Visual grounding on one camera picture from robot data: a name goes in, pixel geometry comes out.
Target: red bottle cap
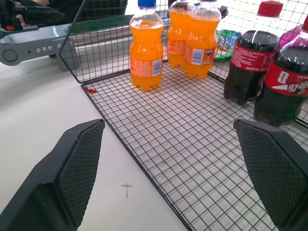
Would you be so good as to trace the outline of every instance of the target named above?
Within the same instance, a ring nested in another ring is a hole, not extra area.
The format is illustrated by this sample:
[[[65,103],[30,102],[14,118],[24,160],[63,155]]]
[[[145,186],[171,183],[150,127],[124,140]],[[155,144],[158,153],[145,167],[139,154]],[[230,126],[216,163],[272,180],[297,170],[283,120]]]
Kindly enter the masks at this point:
[[[258,15],[265,17],[279,17],[283,4],[278,1],[263,1],[258,10]]]
[[[302,26],[302,30],[308,31],[308,16],[306,17],[304,24]]]

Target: bottle label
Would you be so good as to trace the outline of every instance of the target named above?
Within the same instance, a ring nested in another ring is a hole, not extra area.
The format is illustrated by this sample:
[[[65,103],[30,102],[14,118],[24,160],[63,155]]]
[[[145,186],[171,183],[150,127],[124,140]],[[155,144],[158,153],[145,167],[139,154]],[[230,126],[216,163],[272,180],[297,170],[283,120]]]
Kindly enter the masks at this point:
[[[308,96],[308,75],[282,69],[273,62],[266,74],[265,84],[284,95]]]
[[[245,71],[266,72],[275,53],[276,51],[253,51],[236,44],[231,57],[231,63]]]
[[[141,77],[155,77],[162,73],[163,58],[151,61],[142,61],[130,57],[130,71]]]
[[[190,46],[185,46],[186,62],[194,65],[209,65],[214,61],[215,48],[211,49],[195,49]]]
[[[184,55],[185,41],[167,38],[167,52],[174,55]]]

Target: orange soda bottle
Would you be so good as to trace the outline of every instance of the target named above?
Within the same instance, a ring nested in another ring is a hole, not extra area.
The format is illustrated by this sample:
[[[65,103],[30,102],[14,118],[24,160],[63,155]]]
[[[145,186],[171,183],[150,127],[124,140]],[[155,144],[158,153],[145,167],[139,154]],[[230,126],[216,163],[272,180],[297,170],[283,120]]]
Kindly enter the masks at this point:
[[[217,44],[216,27],[221,20],[216,0],[202,0],[190,16],[189,35],[186,40],[184,68],[189,78],[205,78],[214,61]]]
[[[129,22],[133,41],[129,49],[130,77],[135,87],[148,91],[162,79],[164,22],[155,12],[156,0],[138,0],[139,12]]]
[[[195,8],[187,0],[177,0],[169,8],[171,25],[167,33],[167,58],[170,66],[184,65],[185,41],[188,38],[190,14]]]

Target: white table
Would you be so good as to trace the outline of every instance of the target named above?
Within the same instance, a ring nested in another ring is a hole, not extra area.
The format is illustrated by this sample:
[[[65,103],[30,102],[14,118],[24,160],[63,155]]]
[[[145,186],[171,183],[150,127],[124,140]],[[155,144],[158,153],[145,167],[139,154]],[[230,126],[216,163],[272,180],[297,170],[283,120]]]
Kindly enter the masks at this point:
[[[96,118],[100,114],[56,60],[0,64],[0,212],[63,132]],[[128,198],[126,183],[133,185]],[[108,126],[79,230],[186,230]]]

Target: plastic bottle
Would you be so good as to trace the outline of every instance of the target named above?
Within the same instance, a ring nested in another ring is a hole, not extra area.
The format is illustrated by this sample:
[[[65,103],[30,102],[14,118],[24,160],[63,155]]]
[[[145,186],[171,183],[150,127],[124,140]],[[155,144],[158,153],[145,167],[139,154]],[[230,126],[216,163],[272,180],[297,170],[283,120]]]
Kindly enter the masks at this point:
[[[185,41],[188,38],[190,14],[195,8],[187,0],[175,1],[169,8],[171,25],[167,33],[167,58],[170,66],[183,66]]]
[[[237,39],[225,80],[225,99],[233,99],[239,105],[256,99],[279,47],[279,38],[275,33],[282,7],[283,4],[277,1],[262,2],[253,30],[248,30]]]
[[[138,0],[139,12],[129,22],[133,41],[129,49],[132,85],[148,91],[162,79],[164,22],[155,12],[155,0]]]
[[[255,103],[257,121],[291,123],[308,99],[308,17],[301,32],[275,54]]]
[[[189,35],[186,40],[184,68],[189,78],[205,78],[213,65],[217,44],[216,27],[221,20],[216,0],[202,0],[190,16]]]

